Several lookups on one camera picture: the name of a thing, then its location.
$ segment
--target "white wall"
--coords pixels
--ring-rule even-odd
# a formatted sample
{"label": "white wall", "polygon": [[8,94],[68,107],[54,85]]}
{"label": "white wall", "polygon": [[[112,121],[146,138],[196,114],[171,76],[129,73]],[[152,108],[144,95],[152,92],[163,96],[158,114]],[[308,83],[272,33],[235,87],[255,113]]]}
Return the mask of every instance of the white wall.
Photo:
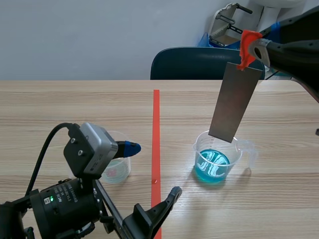
{"label": "white wall", "polygon": [[[195,46],[229,2],[1,0],[0,80],[149,79],[158,52]],[[262,8],[238,2],[257,13],[237,22],[255,27]]]}

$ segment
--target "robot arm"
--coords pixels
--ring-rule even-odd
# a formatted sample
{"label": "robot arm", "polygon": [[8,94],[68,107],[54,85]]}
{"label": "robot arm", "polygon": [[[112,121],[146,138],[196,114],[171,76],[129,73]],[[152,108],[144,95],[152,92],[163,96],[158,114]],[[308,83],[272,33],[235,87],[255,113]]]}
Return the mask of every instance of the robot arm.
{"label": "robot arm", "polygon": [[249,53],[267,67],[288,73],[319,102],[319,6],[263,30]]}

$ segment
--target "red tape line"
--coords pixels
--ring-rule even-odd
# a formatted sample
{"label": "red tape line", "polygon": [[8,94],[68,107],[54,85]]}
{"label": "red tape line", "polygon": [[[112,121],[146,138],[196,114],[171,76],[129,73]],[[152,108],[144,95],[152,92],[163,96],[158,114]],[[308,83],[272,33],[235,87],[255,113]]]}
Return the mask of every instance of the red tape line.
{"label": "red tape line", "polygon": [[[151,207],[156,206],[160,201],[160,91],[154,90]],[[155,239],[161,239],[161,228]]]}

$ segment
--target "measuring cup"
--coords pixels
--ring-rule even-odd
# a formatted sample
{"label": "measuring cup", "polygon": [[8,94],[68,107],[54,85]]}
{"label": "measuring cup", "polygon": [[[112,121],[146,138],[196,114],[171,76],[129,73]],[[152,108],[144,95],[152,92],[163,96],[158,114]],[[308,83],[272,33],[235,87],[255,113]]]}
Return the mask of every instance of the measuring cup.
{"label": "measuring cup", "polygon": [[[130,141],[128,137],[117,131],[108,131],[115,141]],[[106,183],[120,183],[128,177],[131,171],[131,158],[112,159],[102,174],[102,181]]]}
{"label": "measuring cup", "polygon": [[225,180],[232,167],[241,159],[244,152],[249,155],[249,167],[254,167],[258,157],[255,144],[248,140],[234,138],[232,143],[222,141],[201,133],[193,145],[195,155],[195,172],[205,182]]}

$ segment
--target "black cable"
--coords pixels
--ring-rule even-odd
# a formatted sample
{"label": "black cable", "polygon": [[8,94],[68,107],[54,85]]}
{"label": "black cable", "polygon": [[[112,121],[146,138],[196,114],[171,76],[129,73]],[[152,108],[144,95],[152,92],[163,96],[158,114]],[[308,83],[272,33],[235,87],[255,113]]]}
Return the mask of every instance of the black cable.
{"label": "black cable", "polygon": [[279,71],[276,71],[274,74],[272,74],[270,77],[268,77],[267,79],[265,80],[268,80],[269,78],[272,78],[274,75],[276,75]]}
{"label": "black cable", "polygon": [[35,167],[34,167],[34,171],[32,173],[32,176],[31,176],[31,179],[30,179],[30,182],[29,182],[29,186],[28,186],[28,189],[26,190],[26,193],[25,195],[27,196],[33,186],[34,186],[34,183],[35,183],[35,179],[38,175],[38,172],[40,170],[40,166],[41,166],[41,163],[43,161],[43,158],[44,158],[44,155],[45,155],[45,152],[47,150],[47,148],[49,147],[49,144],[51,142],[51,140],[53,139],[54,135],[62,128],[70,128],[73,124],[72,123],[61,123],[59,125],[57,125],[56,127],[54,127],[54,129],[50,132],[50,134],[48,135],[48,137],[46,138],[44,144],[43,144],[43,147],[41,149],[41,152],[39,154],[39,157],[38,157],[38,160],[35,164]]}

